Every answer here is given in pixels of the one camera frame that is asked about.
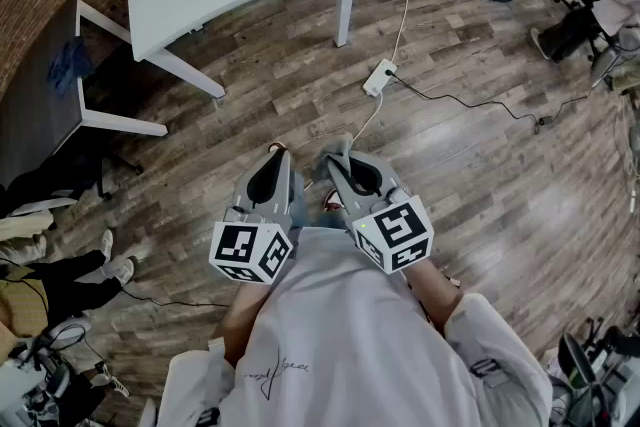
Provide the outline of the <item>person's right forearm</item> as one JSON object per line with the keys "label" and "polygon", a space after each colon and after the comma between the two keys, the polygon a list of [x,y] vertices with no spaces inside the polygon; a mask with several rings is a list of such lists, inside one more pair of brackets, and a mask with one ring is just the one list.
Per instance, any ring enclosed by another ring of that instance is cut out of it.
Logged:
{"label": "person's right forearm", "polygon": [[406,267],[402,273],[414,296],[425,307],[433,329],[447,340],[446,324],[463,297],[462,291],[429,259]]}

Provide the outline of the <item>blue cloth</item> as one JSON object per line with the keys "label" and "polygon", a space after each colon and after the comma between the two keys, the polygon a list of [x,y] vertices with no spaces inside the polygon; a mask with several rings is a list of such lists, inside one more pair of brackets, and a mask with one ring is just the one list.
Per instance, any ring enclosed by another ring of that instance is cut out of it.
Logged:
{"label": "blue cloth", "polygon": [[51,59],[47,71],[47,82],[62,98],[78,78],[85,78],[94,71],[84,39],[75,36],[66,42]]}

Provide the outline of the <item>grey cloth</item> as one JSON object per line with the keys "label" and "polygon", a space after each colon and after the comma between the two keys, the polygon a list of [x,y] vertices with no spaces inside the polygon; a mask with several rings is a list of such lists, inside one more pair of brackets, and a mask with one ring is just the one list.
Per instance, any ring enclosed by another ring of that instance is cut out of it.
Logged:
{"label": "grey cloth", "polygon": [[311,178],[314,182],[321,182],[330,178],[328,162],[330,160],[339,164],[351,175],[350,151],[353,145],[351,133],[344,133],[337,139],[326,144],[316,156],[312,164]]}

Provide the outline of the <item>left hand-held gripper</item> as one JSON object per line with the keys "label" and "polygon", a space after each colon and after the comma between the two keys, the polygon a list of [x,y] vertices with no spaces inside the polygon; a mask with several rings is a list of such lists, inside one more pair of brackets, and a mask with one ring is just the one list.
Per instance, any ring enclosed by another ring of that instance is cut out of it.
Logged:
{"label": "left hand-held gripper", "polygon": [[291,164],[289,151],[273,150],[238,180],[209,252],[209,263],[229,279],[272,284],[291,255]]}

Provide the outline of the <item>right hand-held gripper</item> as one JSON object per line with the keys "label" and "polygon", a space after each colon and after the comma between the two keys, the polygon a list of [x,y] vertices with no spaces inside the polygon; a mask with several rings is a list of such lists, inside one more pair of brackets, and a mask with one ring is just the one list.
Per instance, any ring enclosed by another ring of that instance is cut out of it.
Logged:
{"label": "right hand-held gripper", "polygon": [[420,197],[381,158],[354,153],[350,163],[348,172],[330,158],[328,170],[356,246],[386,274],[429,257],[434,229]]}

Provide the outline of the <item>yellow fabric bundle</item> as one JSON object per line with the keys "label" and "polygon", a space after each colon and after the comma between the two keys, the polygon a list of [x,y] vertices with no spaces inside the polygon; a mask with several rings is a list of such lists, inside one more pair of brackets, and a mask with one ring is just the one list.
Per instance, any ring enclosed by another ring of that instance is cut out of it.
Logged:
{"label": "yellow fabric bundle", "polygon": [[48,326],[48,299],[40,280],[0,280],[0,301],[9,311],[9,330],[18,338],[39,336]]}

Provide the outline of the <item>white power strip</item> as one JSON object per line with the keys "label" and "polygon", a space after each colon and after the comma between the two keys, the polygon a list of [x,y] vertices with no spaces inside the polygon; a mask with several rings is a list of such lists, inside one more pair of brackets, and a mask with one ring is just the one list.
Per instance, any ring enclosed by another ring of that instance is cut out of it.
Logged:
{"label": "white power strip", "polygon": [[363,85],[364,92],[378,97],[388,81],[394,76],[397,66],[388,59],[382,59]]}

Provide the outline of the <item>person's blue jeans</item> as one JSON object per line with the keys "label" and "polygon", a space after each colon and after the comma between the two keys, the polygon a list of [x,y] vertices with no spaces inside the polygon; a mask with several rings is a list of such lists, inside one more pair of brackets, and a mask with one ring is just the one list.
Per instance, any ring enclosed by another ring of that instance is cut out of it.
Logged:
{"label": "person's blue jeans", "polygon": [[305,227],[317,227],[346,230],[347,226],[342,216],[342,210],[323,212],[315,221],[309,216],[306,196],[304,192],[304,180],[300,173],[293,174],[293,201],[290,204],[289,215],[292,219],[292,229],[302,229]]}

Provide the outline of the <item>dark side table white frame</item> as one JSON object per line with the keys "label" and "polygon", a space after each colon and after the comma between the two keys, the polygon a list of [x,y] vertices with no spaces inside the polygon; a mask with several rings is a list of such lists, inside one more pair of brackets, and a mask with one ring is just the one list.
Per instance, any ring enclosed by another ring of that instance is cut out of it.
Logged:
{"label": "dark side table white frame", "polygon": [[81,127],[162,137],[167,128],[86,107],[83,79],[74,78],[63,94],[47,81],[51,60],[80,34],[86,19],[125,42],[127,30],[82,0],[67,0],[35,40],[0,99],[0,184],[33,171],[55,154]]}

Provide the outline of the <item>person's white shirt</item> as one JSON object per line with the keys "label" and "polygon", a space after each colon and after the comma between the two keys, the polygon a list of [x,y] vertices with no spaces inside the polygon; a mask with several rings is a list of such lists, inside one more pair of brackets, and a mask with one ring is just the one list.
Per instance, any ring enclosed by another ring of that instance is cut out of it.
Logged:
{"label": "person's white shirt", "polygon": [[443,339],[402,271],[306,227],[236,367],[224,342],[175,357],[157,427],[547,427],[550,381],[481,295]]}

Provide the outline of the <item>person's left forearm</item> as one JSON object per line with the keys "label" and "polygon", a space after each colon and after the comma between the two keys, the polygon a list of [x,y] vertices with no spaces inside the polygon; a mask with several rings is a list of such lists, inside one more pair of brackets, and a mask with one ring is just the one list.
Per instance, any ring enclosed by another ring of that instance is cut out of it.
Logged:
{"label": "person's left forearm", "polygon": [[256,318],[270,293],[269,285],[242,283],[216,327],[214,338],[223,340],[224,358],[232,367],[244,356]]}

